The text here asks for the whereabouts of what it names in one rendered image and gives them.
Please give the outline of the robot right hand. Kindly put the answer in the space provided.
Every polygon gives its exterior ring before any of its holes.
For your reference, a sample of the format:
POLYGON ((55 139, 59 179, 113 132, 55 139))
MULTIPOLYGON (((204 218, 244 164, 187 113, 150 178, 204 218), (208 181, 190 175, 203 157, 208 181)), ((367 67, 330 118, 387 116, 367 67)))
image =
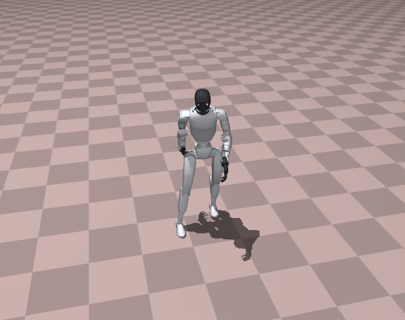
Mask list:
POLYGON ((188 151, 185 151, 185 150, 186 150, 185 147, 182 147, 182 148, 181 148, 181 151, 180 151, 180 152, 182 153, 183 156, 188 152, 188 151))

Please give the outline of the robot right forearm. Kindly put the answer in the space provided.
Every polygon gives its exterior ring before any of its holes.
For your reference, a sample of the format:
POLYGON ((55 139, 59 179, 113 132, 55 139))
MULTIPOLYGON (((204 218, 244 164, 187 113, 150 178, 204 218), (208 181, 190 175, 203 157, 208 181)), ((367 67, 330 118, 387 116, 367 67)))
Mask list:
POLYGON ((181 151, 182 147, 185 147, 185 136, 181 137, 180 130, 177 130, 177 138, 178 138, 178 149, 181 151))

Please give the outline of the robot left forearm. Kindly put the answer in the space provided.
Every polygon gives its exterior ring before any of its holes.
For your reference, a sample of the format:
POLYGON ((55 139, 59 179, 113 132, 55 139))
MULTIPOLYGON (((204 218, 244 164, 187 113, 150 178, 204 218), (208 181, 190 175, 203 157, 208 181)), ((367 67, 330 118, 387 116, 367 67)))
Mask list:
MULTIPOLYGON (((230 148, 231 147, 232 147, 232 135, 229 134, 228 135, 228 142, 224 142, 223 145, 222 145, 222 154, 221 154, 222 157, 227 157, 227 160, 228 160, 228 157, 230 155, 230 148)), ((222 157, 220 159, 220 163, 222 163, 222 157)))

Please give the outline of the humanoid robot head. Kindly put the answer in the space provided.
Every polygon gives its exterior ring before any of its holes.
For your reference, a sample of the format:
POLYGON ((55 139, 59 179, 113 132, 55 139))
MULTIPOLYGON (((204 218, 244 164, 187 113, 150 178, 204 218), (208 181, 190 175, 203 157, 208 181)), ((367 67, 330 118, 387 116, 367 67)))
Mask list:
POLYGON ((206 115, 209 113, 209 109, 211 109, 210 103, 211 103, 211 97, 210 97, 210 93, 207 89, 198 89, 195 92, 196 107, 194 108, 194 110, 198 109, 200 112, 198 112, 197 110, 196 110, 196 112, 199 115, 206 115), (206 105, 206 103, 208 103, 208 106, 206 105), (199 104, 199 106, 197 104, 199 104))

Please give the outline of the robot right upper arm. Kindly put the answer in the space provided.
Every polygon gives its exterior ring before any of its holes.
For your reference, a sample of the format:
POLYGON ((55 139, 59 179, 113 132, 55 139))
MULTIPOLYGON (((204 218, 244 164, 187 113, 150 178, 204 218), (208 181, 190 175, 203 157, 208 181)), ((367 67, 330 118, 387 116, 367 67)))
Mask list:
POLYGON ((179 112, 178 116, 178 129, 180 130, 181 137, 188 134, 186 124, 189 120, 190 111, 182 110, 179 112))

